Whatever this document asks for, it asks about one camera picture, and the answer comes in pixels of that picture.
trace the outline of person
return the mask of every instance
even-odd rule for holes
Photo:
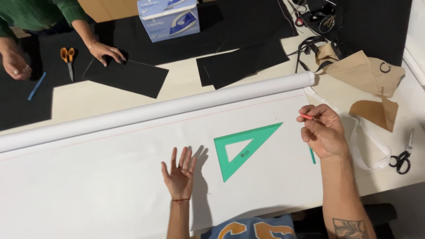
[[[17,38],[9,24],[24,29],[31,35],[55,34],[74,28],[89,48],[91,54],[106,67],[103,55],[113,57],[118,63],[125,61],[115,47],[96,40],[88,25],[88,16],[77,0],[1,0],[0,54],[5,71],[15,80],[26,80],[32,69],[19,54]]]
[[[320,158],[323,181],[323,219],[331,239],[375,239],[376,235],[357,192],[352,159],[344,128],[329,106],[306,105],[299,110],[313,119],[303,122],[301,138]],[[184,148],[176,165],[177,149],[171,156],[171,170],[162,162],[164,182],[171,194],[167,239],[189,238],[189,201],[192,194],[196,158]],[[295,238],[291,216],[277,218],[231,219],[213,227],[201,239]]]

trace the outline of green sweater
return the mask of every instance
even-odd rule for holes
[[[9,24],[26,30],[47,29],[66,18],[86,20],[87,15],[77,0],[0,0],[0,37],[13,37]]]

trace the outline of hand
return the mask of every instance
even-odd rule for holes
[[[126,61],[124,55],[115,47],[107,46],[100,42],[94,42],[92,43],[88,49],[90,50],[90,53],[98,59],[105,67],[107,67],[107,63],[102,58],[103,55],[111,56],[115,59],[116,62],[122,63],[123,61]]]
[[[13,79],[27,80],[31,76],[32,69],[20,54],[9,50],[2,56],[4,69]]]
[[[176,167],[176,155],[177,148],[174,148],[171,155],[170,173],[168,173],[165,163],[161,162],[164,182],[170,191],[172,200],[190,199],[192,196],[193,171],[196,166],[196,157],[193,157],[191,164],[192,150],[187,151],[187,147],[184,147],[178,162],[179,166]]]
[[[321,104],[303,106],[298,112],[314,118],[305,119],[298,116],[297,121],[304,122],[301,137],[321,160],[332,156],[348,157],[349,150],[344,137],[344,128],[335,111],[328,105]]]

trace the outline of forearm tattoo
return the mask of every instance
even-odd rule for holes
[[[363,220],[349,221],[334,218],[335,234],[339,239],[369,239]]]

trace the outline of blue shirt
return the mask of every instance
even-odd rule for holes
[[[201,235],[201,239],[274,238],[295,239],[294,223],[290,214],[274,218],[230,219]]]

